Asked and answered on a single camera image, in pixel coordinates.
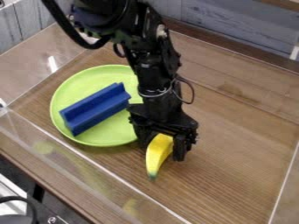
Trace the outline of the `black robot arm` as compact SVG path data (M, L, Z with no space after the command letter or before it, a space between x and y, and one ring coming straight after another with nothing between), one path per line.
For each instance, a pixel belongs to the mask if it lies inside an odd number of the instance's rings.
M141 0L73 0L72 15L81 32L109 38L134 72L142 101L126 110L140 146L165 134L172 137L172 159L184 160L199 124L183 111L181 55L159 12Z

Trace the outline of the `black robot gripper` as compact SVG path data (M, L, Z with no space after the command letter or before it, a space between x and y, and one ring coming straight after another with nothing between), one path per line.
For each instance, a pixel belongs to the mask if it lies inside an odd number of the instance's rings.
M172 159L184 160L192 144L196 144L199 123L183 111L180 87L164 90L137 89L141 103L132 103L126 110L137 143L144 150L159 133L173 137Z

